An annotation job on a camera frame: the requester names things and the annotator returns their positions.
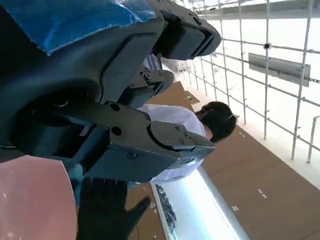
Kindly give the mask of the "bare black left hand, blue tape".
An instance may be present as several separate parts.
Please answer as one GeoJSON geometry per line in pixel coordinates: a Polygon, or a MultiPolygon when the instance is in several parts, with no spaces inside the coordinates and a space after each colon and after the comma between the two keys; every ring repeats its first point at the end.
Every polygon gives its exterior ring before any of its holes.
{"type": "Polygon", "coordinates": [[[192,60],[220,42],[171,0],[1,1],[1,162],[29,155],[145,183],[204,159],[208,139],[139,111],[174,81],[143,61],[192,60]]]}

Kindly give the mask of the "black knitted gloved right hand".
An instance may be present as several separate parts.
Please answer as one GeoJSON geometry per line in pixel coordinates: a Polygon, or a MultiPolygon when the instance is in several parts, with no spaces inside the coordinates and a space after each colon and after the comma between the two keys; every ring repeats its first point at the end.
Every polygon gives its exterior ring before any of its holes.
{"type": "Polygon", "coordinates": [[[81,183],[77,214],[78,240],[127,240],[150,206],[146,196],[126,209],[127,182],[85,177],[81,183]]]}

